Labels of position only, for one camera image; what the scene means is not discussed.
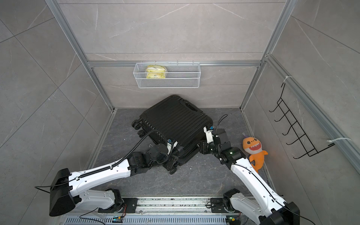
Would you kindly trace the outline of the black hard-shell suitcase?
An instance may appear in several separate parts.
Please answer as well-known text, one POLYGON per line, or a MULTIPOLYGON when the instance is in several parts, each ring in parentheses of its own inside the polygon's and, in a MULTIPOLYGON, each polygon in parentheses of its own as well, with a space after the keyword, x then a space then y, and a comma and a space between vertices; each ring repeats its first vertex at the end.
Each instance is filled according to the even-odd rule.
MULTIPOLYGON (((206 140, 203 128, 213 126, 213 120, 188 100, 171 95, 145 110, 131 126, 138 131, 140 138, 156 130, 149 135, 155 144, 177 141, 184 149, 187 163, 199 152, 200 142, 206 140)), ((166 170, 174 174, 177 167, 166 170)))

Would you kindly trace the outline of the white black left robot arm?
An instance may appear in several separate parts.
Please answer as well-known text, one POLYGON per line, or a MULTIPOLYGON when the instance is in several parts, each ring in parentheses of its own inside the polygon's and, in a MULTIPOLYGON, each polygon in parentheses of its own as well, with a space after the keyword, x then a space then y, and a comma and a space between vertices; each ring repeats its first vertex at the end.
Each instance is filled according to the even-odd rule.
POLYGON ((93 210, 118 212, 124 205, 118 189, 94 190, 94 187, 113 180, 146 173, 154 167, 165 167, 175 173, 181 144, 175 139, 166 139, 164 134, 152 130, 122 158, 90 170, 71 172, 61 169, 51 185, 35 186, 35 189, 50 195, 49 215, 62 216, 72 211, 93 210))

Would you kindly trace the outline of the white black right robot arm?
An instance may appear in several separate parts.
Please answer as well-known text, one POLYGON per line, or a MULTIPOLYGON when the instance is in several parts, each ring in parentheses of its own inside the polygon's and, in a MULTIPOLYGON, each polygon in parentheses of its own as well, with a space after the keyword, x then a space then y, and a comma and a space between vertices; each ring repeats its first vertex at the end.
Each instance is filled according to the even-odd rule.
POLYGON ((239 211, 257 225, 298 225, 303 216, 294 202, 286 202, 255 171, 246 155, 232 147, 224 129, 204 127, 206 140, 200 143, 202 154, 213 154, 246 185, 255 201, 232 189, 224 194, 225 208, 239 211))

